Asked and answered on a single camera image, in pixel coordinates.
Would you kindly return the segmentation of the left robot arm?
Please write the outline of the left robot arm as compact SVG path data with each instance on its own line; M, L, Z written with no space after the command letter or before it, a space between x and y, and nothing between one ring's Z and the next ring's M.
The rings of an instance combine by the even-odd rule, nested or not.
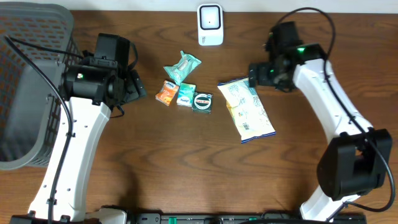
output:
M26 215L10 223L81 223L96 148L111 109L145 95L135 70L72 66L62 75L66 100L47 171Z

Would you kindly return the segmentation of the dark green round-label pack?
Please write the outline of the dark green round-label pack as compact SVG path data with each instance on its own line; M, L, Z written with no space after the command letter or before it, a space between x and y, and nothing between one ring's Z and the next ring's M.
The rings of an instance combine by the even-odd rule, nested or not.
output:
M210 114L213 104L213 95L211 93L194 92L192 111L198 113Z

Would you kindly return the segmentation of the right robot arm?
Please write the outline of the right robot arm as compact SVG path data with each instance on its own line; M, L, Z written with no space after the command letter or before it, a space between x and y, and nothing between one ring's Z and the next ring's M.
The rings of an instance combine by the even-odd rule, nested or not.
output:
M270 52L268 62L249 66L249 86L299 89L314 110L328 141L317 165L318 187L300 206L304 220L330 222L346 206L383 186L395 187L388 165L392 138L374 129L355 108L319 44Z

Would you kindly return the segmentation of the teal crinkled snack pack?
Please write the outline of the teal crinkled snack pack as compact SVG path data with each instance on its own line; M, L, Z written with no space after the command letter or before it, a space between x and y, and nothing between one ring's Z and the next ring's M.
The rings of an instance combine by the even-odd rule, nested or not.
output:
M173 66L165 66L164 70L176 85L180 85L194 69L201 64L201 60L180 51L181 59Z

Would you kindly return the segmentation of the orange Kleenex tissue pack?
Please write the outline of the orange Kleenex tissue pack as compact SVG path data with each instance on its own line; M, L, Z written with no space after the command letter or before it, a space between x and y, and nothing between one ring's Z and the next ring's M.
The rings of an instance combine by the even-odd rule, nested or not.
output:
M158 94L155 95L157 101L169 106L174 96L178 92L179 86L173 82L164 81L164 84Z

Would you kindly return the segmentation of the large yellow wipes pack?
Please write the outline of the large yellow wipes pack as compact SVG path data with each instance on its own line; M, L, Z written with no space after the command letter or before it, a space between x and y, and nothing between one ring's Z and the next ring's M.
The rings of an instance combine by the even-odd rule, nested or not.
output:
M255 88L249 86L248 77L222 82L217 87L226 100L242 144L276 134Z

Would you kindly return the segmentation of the teal Kleenex tissue pack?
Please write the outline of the teal Kleenex tissue pack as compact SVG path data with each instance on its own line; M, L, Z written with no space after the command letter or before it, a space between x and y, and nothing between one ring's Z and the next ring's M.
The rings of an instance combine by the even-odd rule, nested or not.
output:
M177 104L179 106L186 106L191 108L195 90L196 90L196 85L181 83L177 97Z

